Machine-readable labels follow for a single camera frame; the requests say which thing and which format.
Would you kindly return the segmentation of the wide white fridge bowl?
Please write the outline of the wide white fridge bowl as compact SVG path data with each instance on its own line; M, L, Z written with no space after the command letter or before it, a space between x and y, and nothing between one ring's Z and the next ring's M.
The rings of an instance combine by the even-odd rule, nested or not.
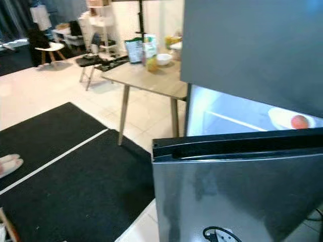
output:
M268 110L268 116L270 117L271 122L277 129L282 131L288 130L288 129L297 130L297 129L293 129L290 125L290 119L294 115L305 116L309 120L309 124L310 124L309 129L316 127L316 119L314 119L311 116L304 115L302 113L298 113L295 111L285 110L279 107L272 107Z

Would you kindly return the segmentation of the white tape strip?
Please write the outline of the white tape strip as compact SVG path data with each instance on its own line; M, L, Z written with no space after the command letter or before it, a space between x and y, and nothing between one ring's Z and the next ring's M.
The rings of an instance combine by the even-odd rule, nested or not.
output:
M65 156L71 154L72 152L74 152L75 150L78 150L78 148L83 147L85 144L89 143L90 141L94 140L95 138L97 138L98 136L101 136L102 134L106 133L107 131L110 131L110 129L104 129L103 131L97 132L97 134L91 136L88 139L85 139L85 141L79 143L78 145L74 146L73 148L71 148L70 150L62 153L61 155L58 155L57 157L55 157L55 159L47 162L46 164L40 166L39 168L35 169L34 171L31 171L28 175L25 175L24 177L22 177L21 179L18 179L16 182L14 182L13 184L7 186L6 188L4 188L2 191L0 191L0 195L3 195L4 193L6 193L7 191L13 189L14 187L22 184L22 182L24 182L25 180L31 178L32 176L37 175L37 173L39 173L40 171L46 169L47 167L51 166L52 164L55 164L55 162L57 162L58 160L64 158Z

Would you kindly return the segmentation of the low white wooden-legged chair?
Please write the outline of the low white wooden-legged chair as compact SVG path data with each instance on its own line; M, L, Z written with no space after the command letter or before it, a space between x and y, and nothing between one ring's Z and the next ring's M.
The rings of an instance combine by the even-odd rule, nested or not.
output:
M36 66L51 64L56 68L58 61L66 62L67 58L62 53L63 48L65 45L60 42L49 42L48 48L35 47L35 50L40 53L40 63Z

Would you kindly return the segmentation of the large black floor mat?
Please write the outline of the large black floor mat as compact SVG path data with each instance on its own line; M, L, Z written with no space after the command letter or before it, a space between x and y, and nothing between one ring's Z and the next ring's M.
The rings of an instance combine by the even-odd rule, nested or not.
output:
M65 103L1 133L2 155L23 165L1 190L108 129ZM0 196L22 242L113 242L154 200L150 153L110 129Z

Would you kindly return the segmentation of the cardboard rubbish box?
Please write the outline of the cardboard rubbish box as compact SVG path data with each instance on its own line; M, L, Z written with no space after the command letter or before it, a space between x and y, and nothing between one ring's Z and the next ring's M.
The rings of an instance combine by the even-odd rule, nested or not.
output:
M7 215L2 207L0 207L0 220L2 222L2 229L5 232L5 234L2 236L2 240L4 242L21 242L16 229L14 228L12 222L7 218Z

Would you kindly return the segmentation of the white low table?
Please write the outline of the white low table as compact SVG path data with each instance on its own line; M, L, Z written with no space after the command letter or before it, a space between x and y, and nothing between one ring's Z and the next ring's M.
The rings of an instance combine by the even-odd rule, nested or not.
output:
M51 32L55 42L63 43L74 48L85 46L82 35L72 35L70 27L63 29L55 28Z

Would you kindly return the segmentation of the white hanging garment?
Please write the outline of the white hanging garment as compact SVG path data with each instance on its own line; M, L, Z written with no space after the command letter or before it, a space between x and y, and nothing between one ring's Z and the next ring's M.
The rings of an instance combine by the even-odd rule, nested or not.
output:
M32 19L38 25L39 30L45 31L51 28L50 14L45 5L30 7Z

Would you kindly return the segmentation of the black backpack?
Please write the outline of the black backpack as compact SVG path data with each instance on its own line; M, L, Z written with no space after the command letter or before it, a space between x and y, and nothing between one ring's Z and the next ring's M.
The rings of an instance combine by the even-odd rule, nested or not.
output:
M69 21L70 35L71 36L82 36L81 26L77 20Z

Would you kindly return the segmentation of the white shelf unit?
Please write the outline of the white shelf unit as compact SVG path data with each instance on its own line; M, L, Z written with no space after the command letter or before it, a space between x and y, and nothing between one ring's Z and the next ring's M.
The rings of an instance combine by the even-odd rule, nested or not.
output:
M109 52L116 44L111 0L84 0L87 11L78 18L84 44L90 53Z

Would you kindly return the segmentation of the green white carton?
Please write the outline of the green white carton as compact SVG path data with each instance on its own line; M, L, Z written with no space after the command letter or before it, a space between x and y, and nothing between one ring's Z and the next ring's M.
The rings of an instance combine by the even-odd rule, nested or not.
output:
M134 37L124 41L129 63L142 63L144 59L143 38Z

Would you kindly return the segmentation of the light wooden table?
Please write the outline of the light wooden table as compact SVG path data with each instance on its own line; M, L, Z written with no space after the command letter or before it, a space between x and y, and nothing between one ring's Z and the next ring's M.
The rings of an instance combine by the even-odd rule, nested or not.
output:
M188 93L187 83L180 81L180 70L180 63L169 63L152 72L143 64L124 63L101 74L102 78L123 85L118 145L123 143L131 88L167 97L171 109L172 135L174 138L180 136L178 101L186 101Z

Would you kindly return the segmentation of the tall juice carton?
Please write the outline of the tall juice carton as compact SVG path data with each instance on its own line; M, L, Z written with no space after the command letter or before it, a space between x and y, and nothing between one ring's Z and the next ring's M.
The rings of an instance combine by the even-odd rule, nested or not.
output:
M144 65L150 73L154 73L158 70L157 65L157 37L154 34L144 34L143 39L143 50L144 50Z

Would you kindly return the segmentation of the black wheeled metal stand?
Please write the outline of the black wheeled metal stand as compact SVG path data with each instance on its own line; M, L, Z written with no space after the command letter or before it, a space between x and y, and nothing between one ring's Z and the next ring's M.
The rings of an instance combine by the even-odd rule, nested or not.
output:
M147 34L147 32L145 32L145 19L144 19L144 0L137 0L138 2L138 25L139 25L139 31L136 32L136 34L141 35L142 39L145 39L145 34Z

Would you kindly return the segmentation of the small white table bowl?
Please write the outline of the small white table bowl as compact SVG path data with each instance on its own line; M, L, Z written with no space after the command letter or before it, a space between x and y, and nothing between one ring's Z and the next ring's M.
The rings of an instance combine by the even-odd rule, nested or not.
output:
M155 55L155 63L157 66L166 66L171 60L173 60L173 55L169 53L158 53Z

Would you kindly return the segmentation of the yellow green paper cup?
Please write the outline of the yellow green paper cup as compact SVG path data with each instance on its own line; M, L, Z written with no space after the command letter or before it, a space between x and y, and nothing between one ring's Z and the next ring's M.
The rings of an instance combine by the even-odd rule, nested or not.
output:
M181 35L167 35L164 38L164 44L167 50L171 50L171 46L173 44L176 44L178 42L182 41L182 36Z

